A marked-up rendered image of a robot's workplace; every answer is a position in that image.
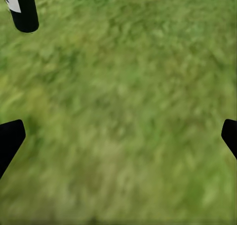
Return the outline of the pesticide atomizer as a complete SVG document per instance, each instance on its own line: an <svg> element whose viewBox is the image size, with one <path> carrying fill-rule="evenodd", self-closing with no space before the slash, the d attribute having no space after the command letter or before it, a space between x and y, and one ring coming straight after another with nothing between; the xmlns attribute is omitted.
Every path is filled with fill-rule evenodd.
<svg viewBox="0 0 237 225"><path fill-rule="evenodd" d="M18 31L33 33L39 28L35 0L6 0Z"/></svg>

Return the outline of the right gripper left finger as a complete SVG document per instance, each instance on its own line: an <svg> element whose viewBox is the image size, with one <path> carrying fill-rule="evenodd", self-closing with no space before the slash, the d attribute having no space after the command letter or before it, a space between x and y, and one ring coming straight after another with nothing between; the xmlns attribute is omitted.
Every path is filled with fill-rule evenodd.
<svg viewBox="0 0 237 225"><path fill-rule="evenodd" d="M0 125L0 178L26 138L21 119Z"/></svg>

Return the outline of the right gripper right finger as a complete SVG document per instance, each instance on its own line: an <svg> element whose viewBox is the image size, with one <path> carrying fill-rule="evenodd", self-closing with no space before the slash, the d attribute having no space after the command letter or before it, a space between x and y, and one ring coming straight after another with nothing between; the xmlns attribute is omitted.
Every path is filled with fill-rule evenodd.
<svg viewBox="0 0 237 225"><path fill-rule="evenodd" d="M237 121L226 119L221 137L237 159Z"/></svg>

